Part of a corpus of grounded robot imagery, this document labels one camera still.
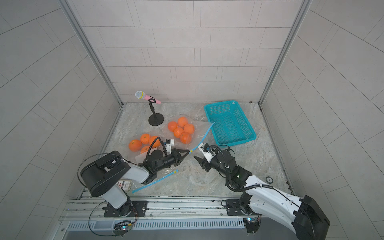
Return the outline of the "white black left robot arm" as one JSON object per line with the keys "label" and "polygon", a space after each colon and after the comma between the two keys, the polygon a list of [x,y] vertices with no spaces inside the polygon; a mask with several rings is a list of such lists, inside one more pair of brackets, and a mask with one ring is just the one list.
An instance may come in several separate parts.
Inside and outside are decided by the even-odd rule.
{"label": "white black left robot arm", "polygon": [[157,172],[178,166],[189,153],[189,150],[173,148],[165,155],[161,150],[154,150],[143,163],[134,164],[113,151],[85,166],[80,176],[92,197],[102,197],[120,217],[125,217],[134,205],[128,194],[119,188],[118,181],[128,179],[148,185],[157,178]]}

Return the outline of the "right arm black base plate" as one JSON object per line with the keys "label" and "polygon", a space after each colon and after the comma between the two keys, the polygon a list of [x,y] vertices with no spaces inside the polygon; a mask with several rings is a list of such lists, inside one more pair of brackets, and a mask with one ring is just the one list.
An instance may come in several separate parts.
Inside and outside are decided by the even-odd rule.
{"label": "right arm black base plate", "polygon": [[239,200],[227,199],[221,201],[222,207],[227,211],[228,216],[252,216],[255,215],[254,212],[246,212],[240,206]]}

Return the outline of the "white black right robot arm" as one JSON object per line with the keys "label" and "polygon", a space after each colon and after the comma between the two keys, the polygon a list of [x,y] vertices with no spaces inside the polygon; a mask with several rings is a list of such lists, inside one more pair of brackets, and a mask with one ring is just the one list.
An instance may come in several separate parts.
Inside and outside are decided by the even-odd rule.
{"label": "white black right robot arm", "polygon": [[229,190],[242,193],[239,205],[244,214],[266,216],[290,229],[299,240],[326,239],[330,220],[313,198],[300,198],[268,185],[218,146],[202,143],[197,149],[204,155],[196,157],[202,169],[218,171]]}

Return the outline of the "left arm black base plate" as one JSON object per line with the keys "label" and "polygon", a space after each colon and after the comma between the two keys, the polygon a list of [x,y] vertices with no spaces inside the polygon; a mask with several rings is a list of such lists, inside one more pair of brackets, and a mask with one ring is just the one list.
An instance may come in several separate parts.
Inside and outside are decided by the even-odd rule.
{"label": "left arm black base plate", "polygon": [[148,201],[128,201],[118,209],[108,203],[102,209],[105,218],[144,217],[147,211]]}

